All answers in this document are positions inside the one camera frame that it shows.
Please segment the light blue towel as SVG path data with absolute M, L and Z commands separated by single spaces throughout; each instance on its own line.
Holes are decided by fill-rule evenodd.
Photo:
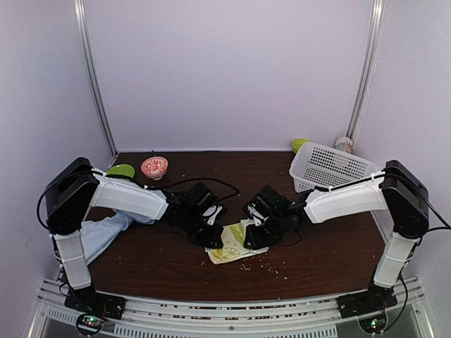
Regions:
M 127 213 L 117 212 L 103 220 L 82 222 L 81 240 L 85 260 L 89 265 L 96 260 L 114 241 L 118 234 L 125 231 L 134 222 Z

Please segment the green white patterned towel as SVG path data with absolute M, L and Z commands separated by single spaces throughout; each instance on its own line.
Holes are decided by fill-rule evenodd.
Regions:
M 230 263 L 250 256 L 266 253 L 269 248 L 246 249 L 243 244 L 245 240 L 246 228 L 253 225 L 254 221 L 250 219 L 241 220 L 239 223 L 226 225 L 221 234 L 223 247 L 221 249 L 205 248 L 210 261 L 214 265 Z

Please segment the white perforated plastic basket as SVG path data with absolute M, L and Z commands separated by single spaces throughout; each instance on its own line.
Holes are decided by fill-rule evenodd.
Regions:
M 378 166 L 364 158 L 321 144 L 306 142 L 290 164 L 289 174 L 297 193 L 319 187 L 335 187 L 377 172 Z

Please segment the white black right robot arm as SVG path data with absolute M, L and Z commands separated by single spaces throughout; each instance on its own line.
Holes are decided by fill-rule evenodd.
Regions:
M 393 229 L 367 289 L 336 300 L 341 318 L 382 312 L 397 305 L 395 283 L 429 229 L 427 203 L 427 188 L 396 160 L 367 177 L 336 187 L 308 189 L 293 200 L 265 185 L 244 207 L 253 220 L 246 227 L 244 246 L 262 249 L 279 243 L 289 231 L 349 215 L 387 212 Z

